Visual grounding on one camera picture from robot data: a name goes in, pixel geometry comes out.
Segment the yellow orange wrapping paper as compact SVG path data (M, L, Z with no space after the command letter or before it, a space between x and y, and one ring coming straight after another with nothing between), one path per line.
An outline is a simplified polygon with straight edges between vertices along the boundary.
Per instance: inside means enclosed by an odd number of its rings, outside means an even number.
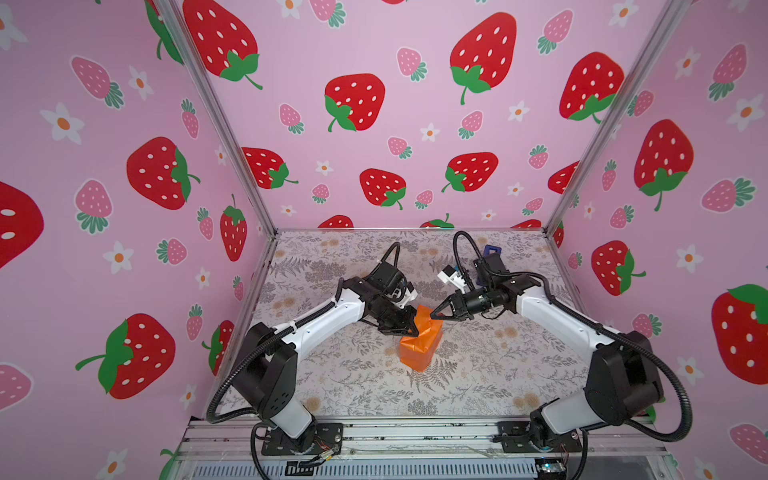
M431 309L423 305L417 308L414 319L417 337L403 337L399 344L402 364L417 372L425 372L443 336L443 322L430 317Z

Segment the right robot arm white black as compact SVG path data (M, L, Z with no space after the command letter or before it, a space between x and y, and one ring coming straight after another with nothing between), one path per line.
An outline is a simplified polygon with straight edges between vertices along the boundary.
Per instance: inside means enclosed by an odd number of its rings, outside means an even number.
M581 389L530 414L533 441L542 443L582 428L619 426L663 398L648 340L637 332L620 333L563 304L540 274L524 272L472 291L457 290L430 317L463 322L495 307L540 325L588 363Z

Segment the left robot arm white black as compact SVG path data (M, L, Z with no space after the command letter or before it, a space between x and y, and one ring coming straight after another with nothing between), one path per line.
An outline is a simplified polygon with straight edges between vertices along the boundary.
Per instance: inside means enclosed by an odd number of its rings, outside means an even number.
M342 329L367 318L384 335L418 334L417 296L412 283L400 279L384 286L369 278L342 279L334 295L298 319L252 327L238 354L245 366L234 373L233 387L256 414L294 441L314 435L316 420L295 398L299 364Z

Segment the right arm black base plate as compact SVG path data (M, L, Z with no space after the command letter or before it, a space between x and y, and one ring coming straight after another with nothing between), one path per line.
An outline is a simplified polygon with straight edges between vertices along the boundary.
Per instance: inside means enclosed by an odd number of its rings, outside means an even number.
M581 453L579 435L552 433L546 426L530 421L502 421L497 424L494 440L501 444L505 453L545 454Z

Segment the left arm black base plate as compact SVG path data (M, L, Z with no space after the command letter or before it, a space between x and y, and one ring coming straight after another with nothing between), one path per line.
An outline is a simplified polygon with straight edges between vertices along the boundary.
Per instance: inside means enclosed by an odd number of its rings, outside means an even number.
M282 429L270 430L263 440L263 456L319 455L325 451L338 454L343 443L343 423L311 423L308 430L294 439Z

